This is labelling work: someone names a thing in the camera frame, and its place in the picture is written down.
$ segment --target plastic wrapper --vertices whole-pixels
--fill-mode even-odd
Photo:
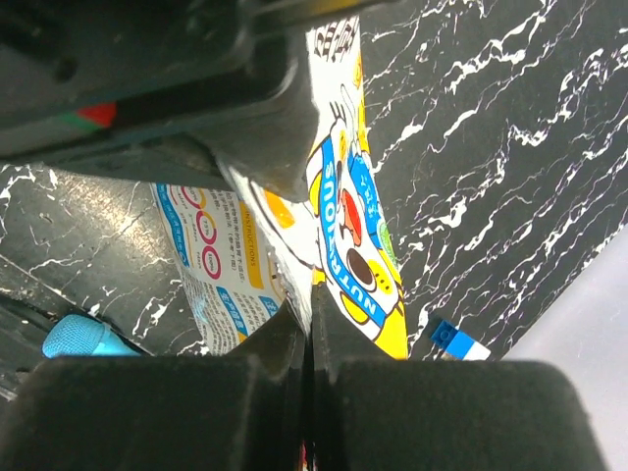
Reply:
[[[307,33],[320,112],[308,201],[285,201],[228,162],[219,164],[234,192],[154,185],[213,354],[244,341],[285,299],[307,331],[311,287],[323,283],[356,329],[390,356],[407,357],[401,279],[367,140],[359,37],[357,17]]]

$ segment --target printed packaging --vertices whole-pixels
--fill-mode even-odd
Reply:
[[[213,354],[244,341],[286,298],[307,330],[312,284],[323,283],[356,329],[407,357],[401,279],[367,140],[359,31],[353,17],[307,33],[320,120],[306,202],[281,199],[228,162],[219,164],[234,192],[153,187]]]

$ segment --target pink circle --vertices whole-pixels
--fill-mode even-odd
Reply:
[[[189,194],[187,194],[188,190],[191,190],[193,196],[198,196],[198,198],[199,198],[199,202],[198,203],[196,201],[194,201]],[[186,188],[185,186],[182,186],[181,192],[183,193],[183,197],[187,200],[187,202],[189,204],[191,204],[196,209],[202,209],[200,203],[202,203],[203,199],[205,199],[203,197],[204,196],[203,193],[196,194],[196,191],[194,190],[194,188]]]
[[[209,255],[211,255],[211,259],[210,262],[212,266],[207,266],[207,254],[209,252]],[[218,253],[216,252],[216,249],[214,247],[211,247],[209,245],[207,245],[204,249],[203,249],[203,267],[205,268],[205,272],[207,272],[207,275],[209,275],[209,278],[211,278],[212,280],[218,280],[220,278],[220,274],[222,273],[221,270],[221,266],[220,266],[220,257],[218,256]]]
[[[211,237],[207,237],[207,235],[205,234],[205,226],[202,224],[202,219],[203,217],[209,221],[209,225],[211,226],[212,230],[214,231],[213,234],[211,235]],[[216,224],[214,223],[214,220],[212,219],[212,217],[207,214],[205,211],[198,211],[196,213],[196,227],[198,227],[198,231],[200,233],[200,238],[202,238],[203,240],[205,240],[205,243],[208,244],[212,244],[216,241],[216,236],[218,235],[218,231],[216,231]]]

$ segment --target white surface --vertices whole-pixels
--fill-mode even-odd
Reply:
[[[464,355],[465,360],[486,360],[491,351],[479,342],[473,343],[467,354]]]
[[[553,364],[574,383],[609,469],[628,471],[628,230],[504,357]]]

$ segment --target blue lego brick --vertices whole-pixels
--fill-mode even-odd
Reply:
[[[453,337],[453,340],[449,342],[449,345],[445,351],[451,356],[459,359],[463,359],[469,352],[475,341],[463,332],[459,332]]]
[[[445,350],[457,332],[458,330],[448,321],[442,321],[430,339],[432,339],[432,341],[440,348]]]

